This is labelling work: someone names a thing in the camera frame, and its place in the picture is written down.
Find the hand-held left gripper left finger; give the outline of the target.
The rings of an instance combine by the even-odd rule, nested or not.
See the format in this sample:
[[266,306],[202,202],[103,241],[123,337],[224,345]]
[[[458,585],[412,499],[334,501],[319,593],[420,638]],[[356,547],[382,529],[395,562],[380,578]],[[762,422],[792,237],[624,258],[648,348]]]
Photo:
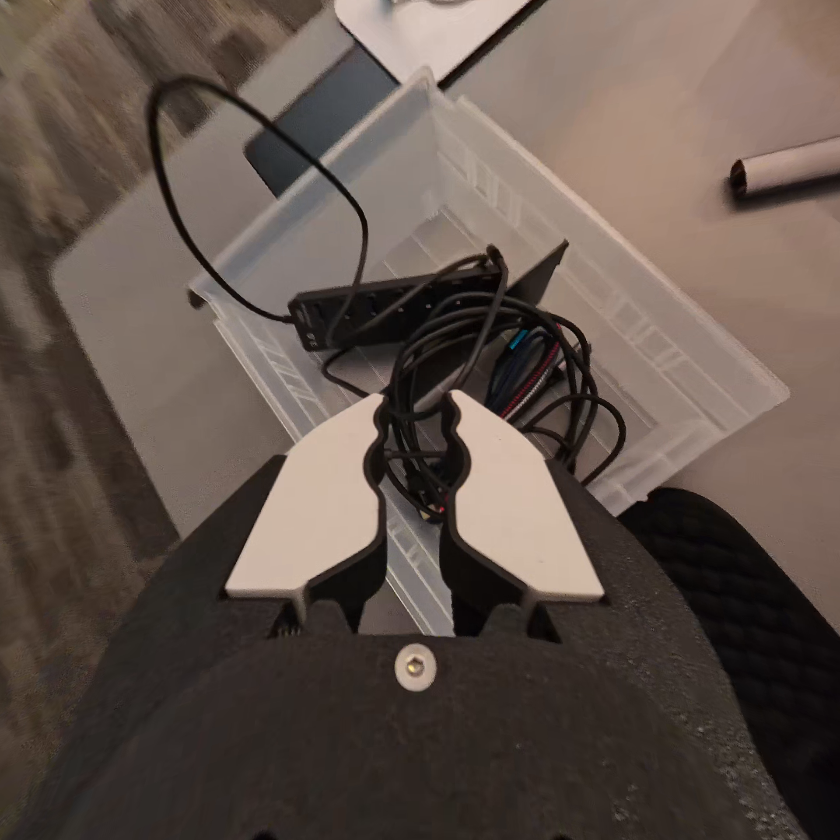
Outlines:
[[230,572],[230,599],[362,614],[386,577],[387,401],[369,395],[293,445]]

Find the clear plastic bin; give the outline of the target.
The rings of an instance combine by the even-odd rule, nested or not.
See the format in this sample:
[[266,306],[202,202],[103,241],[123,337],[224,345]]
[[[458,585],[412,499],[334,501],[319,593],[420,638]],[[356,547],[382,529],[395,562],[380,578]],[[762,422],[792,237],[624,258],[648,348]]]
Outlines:
[[[497,246],[510,283],[568,242],[539,299],[591,346],[599,396],[626,424],[622,453],[589,485],[618,515],[716,443],[780,405],[786,386],[595,210],[466,98],[422,69],[322,157],[361,205],[364,282],[437,273]],[[309,169],[216,258],[256,306],[287,312],[299,292],[346,287],[360,253],[346,200]],[[320,372],[329,352],[242,308],[203,270],[190,284],[296,443],[357,401]],[[438,528],[387,479],[387,581],[423,634],[452,634]]]

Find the black mesh wrist rest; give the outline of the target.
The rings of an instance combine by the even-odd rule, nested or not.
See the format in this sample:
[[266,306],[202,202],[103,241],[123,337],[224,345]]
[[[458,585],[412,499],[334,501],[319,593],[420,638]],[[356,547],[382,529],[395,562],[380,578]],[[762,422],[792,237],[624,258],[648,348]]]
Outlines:
[[810,838],[839,838],[839,638],[733,516],[663,488],[619,516],[682,594]]

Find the black divider plate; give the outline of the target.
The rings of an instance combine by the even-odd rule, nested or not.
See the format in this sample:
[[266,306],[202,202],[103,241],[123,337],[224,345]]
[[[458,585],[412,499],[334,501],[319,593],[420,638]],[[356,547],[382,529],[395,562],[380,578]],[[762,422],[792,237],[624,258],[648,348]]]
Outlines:
[[505,299],[516,300],[537,307],[543,299],[554,271],[560,266],[569,246],[569,240],[564,239],[557,248],[552,249],[516,282],[510,284]]

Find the black USB cable grey plug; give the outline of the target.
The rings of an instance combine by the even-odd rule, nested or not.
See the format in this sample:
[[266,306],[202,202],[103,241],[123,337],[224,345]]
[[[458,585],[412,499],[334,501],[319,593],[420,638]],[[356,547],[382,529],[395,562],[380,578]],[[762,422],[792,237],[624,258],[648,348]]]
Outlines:
[[[427,415],[429,417],[438,414],[443,405],[445,396],[455,390],[458,375],[456,373],[444,378],[442,381],[434,383],[434,386],[426,393],[420,395],[414,404],[414,412],[417,414]],[[473,371],[472,374],[465,379],[458,387],[458,390],[476,397],[480,401],[486,393],[486,380],[482,374]]]

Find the white rolled paper tube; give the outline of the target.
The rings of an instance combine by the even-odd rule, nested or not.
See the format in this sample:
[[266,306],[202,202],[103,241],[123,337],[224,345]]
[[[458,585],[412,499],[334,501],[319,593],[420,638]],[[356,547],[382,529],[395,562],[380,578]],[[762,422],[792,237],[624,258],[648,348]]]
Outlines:
[[737,159],[731,166],[728,188],[743,200],[837,181],[839,137]]

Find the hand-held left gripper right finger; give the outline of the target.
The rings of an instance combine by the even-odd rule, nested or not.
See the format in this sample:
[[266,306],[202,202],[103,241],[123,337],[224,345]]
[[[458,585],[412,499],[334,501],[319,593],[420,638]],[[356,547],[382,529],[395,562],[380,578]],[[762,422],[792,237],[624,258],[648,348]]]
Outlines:
[[603,585],[548,463],[463,391],[444,397],[444,582],[477,612],[596,603]]

